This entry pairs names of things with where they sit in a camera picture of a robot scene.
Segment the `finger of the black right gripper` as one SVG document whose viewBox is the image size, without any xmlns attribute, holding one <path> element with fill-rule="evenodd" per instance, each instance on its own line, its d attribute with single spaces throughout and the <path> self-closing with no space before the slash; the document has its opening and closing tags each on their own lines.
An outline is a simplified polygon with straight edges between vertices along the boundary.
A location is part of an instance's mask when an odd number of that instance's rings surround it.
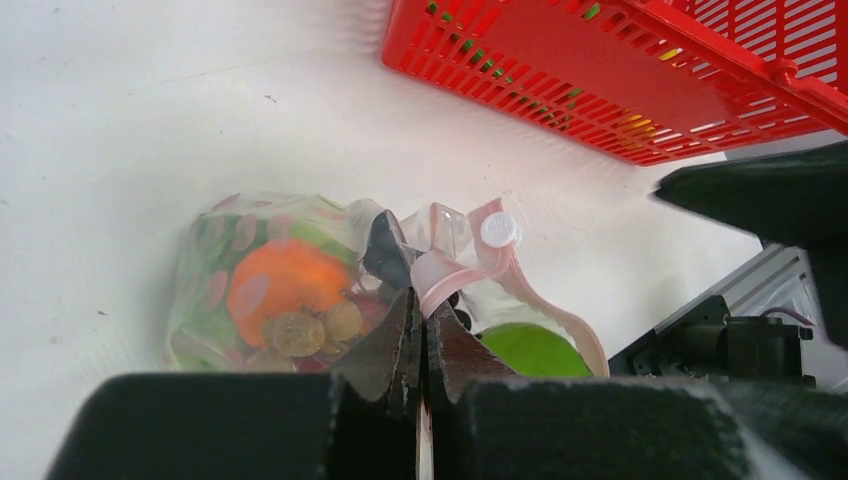
<svg viewBox="0 0 848 480">
<path fill-rule="evenodd" d="M 847 243 L 847 143 L 680 168 L 654 197 L 771 242 Z"/>
</svg>

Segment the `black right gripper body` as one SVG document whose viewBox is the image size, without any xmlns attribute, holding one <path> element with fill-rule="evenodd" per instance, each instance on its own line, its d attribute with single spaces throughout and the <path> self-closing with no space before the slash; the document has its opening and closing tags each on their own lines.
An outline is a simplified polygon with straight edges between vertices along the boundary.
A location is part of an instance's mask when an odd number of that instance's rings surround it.
<svg viewBox="0 0 848 480">
<path fill-rule="evenodd" d="M 803 239 L 822 325 L 829 341 L 847 349 L 847 239 Z"/>
</svg>

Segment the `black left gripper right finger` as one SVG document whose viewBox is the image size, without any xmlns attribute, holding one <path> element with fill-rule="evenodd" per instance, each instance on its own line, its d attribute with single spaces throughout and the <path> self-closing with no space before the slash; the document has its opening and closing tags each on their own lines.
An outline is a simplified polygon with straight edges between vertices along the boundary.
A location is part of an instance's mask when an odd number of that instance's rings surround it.
<svg viewBox="0 0 848 480">
<path fill-rule="evenodd" d="M 448 302 L 426 320 L 426 347 L 428 405 L 435 424 L 469 415 L 490 387 L 520 377 L 465 328 Z"/>
</svg>

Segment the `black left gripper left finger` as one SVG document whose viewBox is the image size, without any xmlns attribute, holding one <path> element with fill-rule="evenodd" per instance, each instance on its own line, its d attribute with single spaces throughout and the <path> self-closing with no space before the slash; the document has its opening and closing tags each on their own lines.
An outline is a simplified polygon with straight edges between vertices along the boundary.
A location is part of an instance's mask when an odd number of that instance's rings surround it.
<svg viewBox="0 0 848 480">
<path fill-rule="evenodd" d="M 423 320 L 412 289 L 400 291 L 382 321 L 332 366 L 374 411 L 417 422 Z"/>
</svg>

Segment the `green mangosteen fruit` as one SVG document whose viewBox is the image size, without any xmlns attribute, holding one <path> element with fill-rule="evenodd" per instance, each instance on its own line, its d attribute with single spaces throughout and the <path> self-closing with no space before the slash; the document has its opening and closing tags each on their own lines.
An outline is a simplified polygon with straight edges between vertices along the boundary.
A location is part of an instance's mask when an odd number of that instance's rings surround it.
<svg viewBox="0 0 848 480">
<path fill-rule="evenodd" d="M 540 325 L 506 323 L 483 330 L 477 338 L 504 364 L 526 377 L 592 376 L 567 339 Z"/>
</svg>

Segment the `orange fruit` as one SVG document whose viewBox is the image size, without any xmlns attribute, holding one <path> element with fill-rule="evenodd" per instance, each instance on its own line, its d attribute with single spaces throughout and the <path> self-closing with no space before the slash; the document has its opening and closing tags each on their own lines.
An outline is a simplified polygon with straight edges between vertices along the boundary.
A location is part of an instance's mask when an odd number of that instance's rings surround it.
<svg viewBox="0 0 848 480">
<path fill-rule="evenodd" d="M 271 241 L 245 256 L 230 277 L 226 306 L 241 338 L 263 347 L 262 327 L 281 314 L 320 313 L 345 299 L 349 268 L 298 239 Z"/>
</svg>

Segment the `clear zip top bag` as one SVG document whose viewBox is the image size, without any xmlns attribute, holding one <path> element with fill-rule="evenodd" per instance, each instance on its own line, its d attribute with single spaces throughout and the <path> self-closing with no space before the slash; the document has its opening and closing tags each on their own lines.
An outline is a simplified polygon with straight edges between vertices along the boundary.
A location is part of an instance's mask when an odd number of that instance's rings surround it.
<svg viewBox="0 0 848 480">
<path fill-rule="evenodd" d="M 593 329 L 530 286 L 515 252 L 521 235 L 497 199 L 468 213 L 433 203 L 401 220 L 369 199 L 231 195 L 200 213 L 183 241 L 165 364 L 322 371 L 411 290 L 416 313 L 449 303 L 521 375 L 607 375 Z"/>
</svg>

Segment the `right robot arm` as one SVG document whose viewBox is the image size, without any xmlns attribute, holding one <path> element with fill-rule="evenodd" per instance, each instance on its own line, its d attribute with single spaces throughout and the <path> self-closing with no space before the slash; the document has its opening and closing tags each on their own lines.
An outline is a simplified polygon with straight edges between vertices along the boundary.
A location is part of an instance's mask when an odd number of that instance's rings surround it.
<svg viewBox="0 0 848 480">
<path fill-rule="evenodd" d="M 847 145 L 684 167 L 656 199 L 762 250 L 614 355 L 615 375 L 847 384 Z"/>
</svg>

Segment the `yellow fruit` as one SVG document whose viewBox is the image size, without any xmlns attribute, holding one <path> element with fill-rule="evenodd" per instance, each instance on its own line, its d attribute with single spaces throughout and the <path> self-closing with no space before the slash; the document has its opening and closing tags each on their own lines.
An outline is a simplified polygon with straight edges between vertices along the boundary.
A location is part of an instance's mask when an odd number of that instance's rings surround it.
<svg viewBox="0 0 848 480">
<path fill-rule="evenodd" d="M 626 149 L 637 149 L 642 142 L 657 135 L 656 123 L 641 114 L 633 115 L 620 125 L 617 143 Z"/>
</svg>

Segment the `red plastic basket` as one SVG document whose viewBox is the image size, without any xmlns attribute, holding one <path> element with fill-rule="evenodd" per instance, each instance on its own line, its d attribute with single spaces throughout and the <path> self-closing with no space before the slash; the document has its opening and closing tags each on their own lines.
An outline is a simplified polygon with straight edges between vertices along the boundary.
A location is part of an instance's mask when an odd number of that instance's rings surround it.
<svg viewBox="0 0 848 480">
<path fill-rule="evenodd" d="M 444 52 L 452 33 L 582 88 L 569 128 L 474 98 L 501 83 Z M 396 1 L 382 59 L 640 166 L 847 130 L 843 1 Z M 639 114 L 657 135 L 621 147 L 620 125 Z"/>
</svg>

